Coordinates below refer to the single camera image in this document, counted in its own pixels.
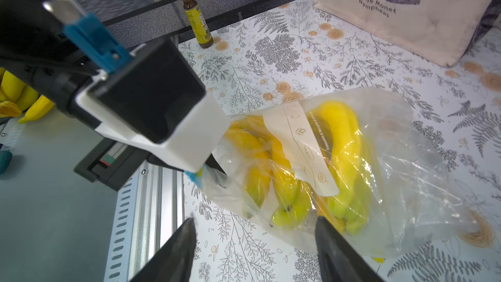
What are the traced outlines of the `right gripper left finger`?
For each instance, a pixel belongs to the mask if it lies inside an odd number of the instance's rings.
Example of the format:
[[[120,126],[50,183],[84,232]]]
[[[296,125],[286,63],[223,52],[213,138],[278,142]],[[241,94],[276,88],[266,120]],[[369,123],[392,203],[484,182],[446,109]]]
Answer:
[[[196,224],[187,218],[132,282],[188,282],[196,249]]]

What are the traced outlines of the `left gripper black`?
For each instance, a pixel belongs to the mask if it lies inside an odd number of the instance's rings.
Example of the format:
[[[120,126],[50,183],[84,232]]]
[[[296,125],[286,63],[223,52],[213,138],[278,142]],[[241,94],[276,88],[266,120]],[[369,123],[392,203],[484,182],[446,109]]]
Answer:
[[[77,164],[74,172],[118,191],[143,162],[178,171],[148,151],[104,138]]]

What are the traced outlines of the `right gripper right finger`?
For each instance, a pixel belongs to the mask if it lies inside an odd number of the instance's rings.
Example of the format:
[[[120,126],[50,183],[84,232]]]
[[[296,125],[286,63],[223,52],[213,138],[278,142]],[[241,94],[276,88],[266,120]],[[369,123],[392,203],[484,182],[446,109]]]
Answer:
[[[318,217],[314,237],[322,281],[383,281],[325,217]]]

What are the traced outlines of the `zip-top bag of bananas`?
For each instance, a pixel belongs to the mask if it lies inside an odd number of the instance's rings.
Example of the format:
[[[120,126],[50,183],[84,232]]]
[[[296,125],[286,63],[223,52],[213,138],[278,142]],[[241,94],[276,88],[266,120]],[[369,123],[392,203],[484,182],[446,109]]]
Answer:
[[[375,87],[233,115],[213,156],[189,175],[207,198],[282,241],[317,252],[326,218],[354,249],[393,258],[478,228],[411,106]]]

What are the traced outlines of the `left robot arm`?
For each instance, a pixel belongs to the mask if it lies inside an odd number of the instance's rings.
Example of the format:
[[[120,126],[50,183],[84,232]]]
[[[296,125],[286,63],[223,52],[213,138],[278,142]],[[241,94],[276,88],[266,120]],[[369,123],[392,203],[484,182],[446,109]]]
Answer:
[[[128,51],[74,0],[1,0],[1,66],[102,137],[75,168],[120,189],[145,161],[197,181],[230,120],[170,39]]]

